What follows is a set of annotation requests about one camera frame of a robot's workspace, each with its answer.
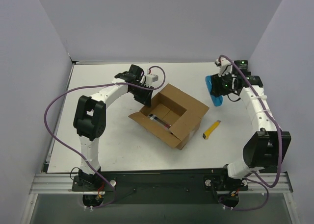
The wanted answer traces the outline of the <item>blue plastic packet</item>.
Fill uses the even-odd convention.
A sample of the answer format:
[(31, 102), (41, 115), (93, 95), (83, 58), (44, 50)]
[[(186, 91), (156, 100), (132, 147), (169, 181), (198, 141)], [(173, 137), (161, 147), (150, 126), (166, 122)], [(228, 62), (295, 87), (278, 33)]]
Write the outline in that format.
[(208, 75), (205, 77), (205, 83), (210, 95), (210, 98), (213, 102), (213, 105), (216, 107), (219, 107), (223, 103), (223, 96), (220, 93), (220, 87), (221, 87), (221, 78), (218, 76), (218, 74), (215, 75)]

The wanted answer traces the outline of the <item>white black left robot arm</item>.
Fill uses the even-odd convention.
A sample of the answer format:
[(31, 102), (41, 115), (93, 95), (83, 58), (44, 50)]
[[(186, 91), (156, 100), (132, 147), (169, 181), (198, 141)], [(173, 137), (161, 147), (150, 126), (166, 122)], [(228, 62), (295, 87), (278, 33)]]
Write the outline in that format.
[(99, 138), (106, 128), (107, 108), (126, 93), (133, 94), (137, 102), (151, 106), (152, 83), (157, 80), (157, 75), (150, 71), (145, 74), (139, 66), (131, 65), (128, 71), (118, 73), (109, 86), (90, 96), (79, 98), (73, 125), (79, 136), (81, 154), (84, 156), (78, 176), (87, 189), (96, 190), (101, 183), (97, 175), (100, 172)]

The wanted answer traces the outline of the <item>brown cardboard express box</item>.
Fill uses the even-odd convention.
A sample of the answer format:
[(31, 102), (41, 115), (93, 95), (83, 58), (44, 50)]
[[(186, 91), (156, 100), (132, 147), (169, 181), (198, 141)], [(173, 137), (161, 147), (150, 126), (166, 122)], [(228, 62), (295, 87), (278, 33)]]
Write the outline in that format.
[[(199, 129), (209, 107), (179, 88), (167, 84), (153, 98), (152, 106), (143, 106), (129, 118), (144, 127), (169, 147), (182, 150)], [(154, 114), (170, 124), (165, 130), (148, 116)]]

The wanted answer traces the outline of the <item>yellow utility knife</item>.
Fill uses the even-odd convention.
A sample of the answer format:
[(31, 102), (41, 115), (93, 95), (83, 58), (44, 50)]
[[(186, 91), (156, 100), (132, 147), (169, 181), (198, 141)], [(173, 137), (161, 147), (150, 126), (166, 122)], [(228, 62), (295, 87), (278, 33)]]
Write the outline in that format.
[(204, 133), (203, 133), (203, 138), (207, 140), (211, 133), (220, 125), (221, 121), (217, 120), (215, 121)]

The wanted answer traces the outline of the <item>dark striped packet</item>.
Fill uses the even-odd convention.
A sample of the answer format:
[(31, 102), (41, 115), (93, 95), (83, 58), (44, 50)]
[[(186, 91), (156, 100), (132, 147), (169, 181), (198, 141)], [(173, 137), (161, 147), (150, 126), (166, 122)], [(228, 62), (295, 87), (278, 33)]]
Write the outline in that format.
[(165, 130), (168, 130), (168, 131), (170, 130), (171, 125), (168, 124), (168, 123), (166, 123), (165, 121), (161, 120), (161, 119), (160, 119), (159, 117), (157, 117), (156, 115), (150, 114), (150, 115), (148, 116), (148, 118), (149, 118), (151, 121), (157, 123), (159, 126), (163, 127)]

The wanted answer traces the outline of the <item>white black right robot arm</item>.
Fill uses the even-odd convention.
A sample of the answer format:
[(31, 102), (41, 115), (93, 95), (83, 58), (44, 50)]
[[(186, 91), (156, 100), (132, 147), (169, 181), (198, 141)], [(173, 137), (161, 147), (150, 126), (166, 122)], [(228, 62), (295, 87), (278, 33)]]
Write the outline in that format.
[(223, 97), (236, 94), (244, 103), (251, 121), (253, 135), (243, 147), (240, 159), (227, 165), (228, 176), (248, 177), (259, 170), (281, 164), (291, 142), (288, 131), (282, 131), (267, 104), (262, 80), (247, 70), (248, 62), (230, 61), (219, 57), (215, 64), (219, 72), (206, 77), (206, 85), (214, 106), (221, 106)]

